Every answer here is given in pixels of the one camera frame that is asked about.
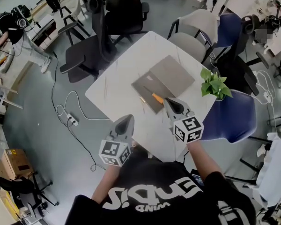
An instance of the green plant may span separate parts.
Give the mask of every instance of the green plant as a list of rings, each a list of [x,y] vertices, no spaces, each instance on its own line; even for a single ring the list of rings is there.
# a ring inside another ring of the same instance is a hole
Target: green plant
[[[212,74],[206,68],[202,69],[201,77],[205,81],[202,83],[201,87],[202,96],[212,94],[219,100],[223,100],[225,95],[232,97],[230,89],[224,84],[227,79],[226,77],[220,77],[217,72]]]

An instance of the marble table top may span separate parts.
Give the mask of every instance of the marble table top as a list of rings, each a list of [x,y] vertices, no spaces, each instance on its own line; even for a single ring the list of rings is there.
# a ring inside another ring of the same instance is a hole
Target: marble table top
[[[168,55],[195,79],[178,98],[185,101],[203,121],[215,101],[212,95],[202,97],[200,72],[203,65],[152,31],[125,51],[85,93],[112,121],[132,114],[135,119],[133,139],[163,162],[175,161],[186,145],[176,141],[170,132],[170,119],[165,109],[155,114],[141,101],[131,84]]]

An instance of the white pants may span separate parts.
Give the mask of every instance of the white pants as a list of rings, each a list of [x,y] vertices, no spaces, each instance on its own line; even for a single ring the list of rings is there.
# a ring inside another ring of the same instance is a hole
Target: white pants
[[[35,45],[30,41],[25,32],[20,40],[13,44],[16,56],[21,53],[21,56],[25,56],[27,60],[34,62],[39,66],[43,66],[48,62],[49,58],[37,52],[34,46]]]

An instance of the black t-shirt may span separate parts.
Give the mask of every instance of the black t-shirt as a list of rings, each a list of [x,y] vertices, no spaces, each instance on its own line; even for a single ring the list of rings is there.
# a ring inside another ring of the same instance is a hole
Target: black t-shirt
[[[0,30],[2,34],[8,31],[8,38],[12,44],[17,43],[23,36],[23,29],[20,29],[17,26],[13,16],[9,13],[3,13],[0,15]]]
[[[218,201],[241,209],[250,225],[256,213],[250,199],[233,188],[219,172],[204,182],[204,192],[178,162],[127,160],[108,196],[98,204],[86,196],[75,198],[66,225],[183,222],[220,225]]]

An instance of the shoe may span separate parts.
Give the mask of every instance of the shoe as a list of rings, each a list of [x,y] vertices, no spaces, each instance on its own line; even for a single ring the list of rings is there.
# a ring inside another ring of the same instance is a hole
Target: shoe
[[[48,61],[46,63],[44,63],[43,65],[41,65],[41,72],[42,73],[45,73],[45,71],[47,71],[50,63],[51,63],[51,59],[48,58]]]
[[[260,157],[261,155],[266,153],[265,145],[262,144],[261,147],[257,150],[257,157]]]

